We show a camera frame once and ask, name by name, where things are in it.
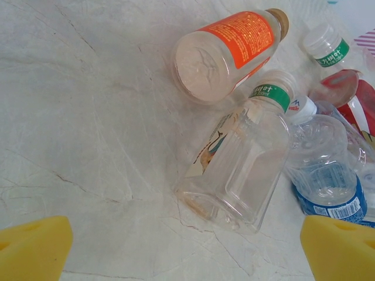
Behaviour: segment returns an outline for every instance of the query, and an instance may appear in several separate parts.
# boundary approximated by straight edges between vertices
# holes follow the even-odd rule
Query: clear plastic bottle
[[[367,214],[364,219],[375,220],[375,151],[340,112],[327,101],[314,103],[307,96],[300,95],[291,102],[286,116],[294,124],[295,122],[303,122],[303,117],[313,114],[332,116],[344,125],[347,135],[349,165],[357,174],[367,201]]]
[[[354,223],[367,213],[359,178],[350,168],[344,125],[331,116],[303,117],[292,127],[285,171],[308,215]]]
[[[244,105],[219,121],[177,197],[224,228],[257,232],[288,154],[284,112],[294,92],[293,76],[266,72]]]
[[[305,95],[294,98],[289,105],[286,116],[292,124],[299,122],[302,117],[308,117],[313,114],[322,114],[332,116],[339,120],[345,127],[347,135],[347,149],[349,151],[350,167],[358,175],[362,174],[364,167],[369,164],[375,164],[375,151],[365,141],[354,127],[340,114],[336,107],[327,101],[313,102]]]
[[[324,68],[322,78],[343,69],[367,74],[369,57],[361,47],[348,44],[330,24],[322,23],[304,38],[305,50]]]
[[[354,70],[341,70],[309,92],[314,101],[328,101],[375,149],[375,89]]]
[[[192,101],[214,104],[258,71],[289,29],[279,9],[240,12],[185,35],[172,52],[172,75]]]

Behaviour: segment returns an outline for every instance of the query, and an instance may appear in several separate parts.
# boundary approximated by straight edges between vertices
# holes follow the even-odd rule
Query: gold bottle cap
[[[282,10],[279,10],[279,9],[272,8],[266,11],[269,12],[272,16],[274,16],[279,22],[280,28],[281,28],[281,37],[280,37],[280,41],[281,41],[288,34],[288,30],[289,30],[288,16]]]

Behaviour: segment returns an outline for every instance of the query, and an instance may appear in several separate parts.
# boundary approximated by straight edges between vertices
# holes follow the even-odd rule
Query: yellow sponge
[[[73,243],[67,217],[0,231],[1,281],[57,281]]]
[[[375,280],[375,229],[307,216],[301,244],[316,281]]]

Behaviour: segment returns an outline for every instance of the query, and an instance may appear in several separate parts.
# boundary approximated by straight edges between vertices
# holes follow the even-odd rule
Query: gray veined surface
[[[256,236],[206,225],[171,192],[258,77],[230,101],[193,105],[172,83],[172,46],[254,8],[289,15],[265,69],[290,71],[302,91],[318,70],[296,42],[327,19],[347,35],[324,0],[0,0],[0,227],[67,215],[64,281],[313,280],[284,178]]]

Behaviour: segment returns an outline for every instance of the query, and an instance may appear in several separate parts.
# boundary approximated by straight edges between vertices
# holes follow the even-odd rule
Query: green bottle label
[[[281,105],[284,112],[287,111],[289,104],[291,103],[291,98],[282,88],[277,87],[272,84],[259,85],[251,93],[250,97],[267,97],[276,101]]]
[[[321,59],[317,59],[316,61],[322,67],[330,67],[338,63],[339,61],[342,61],[342,59],[347,55],[348,52],[349,45],[345,42],[344,39],[342,39],[340,45],[338,45],[338,47],[333,52],[331,52],[331,54]]]

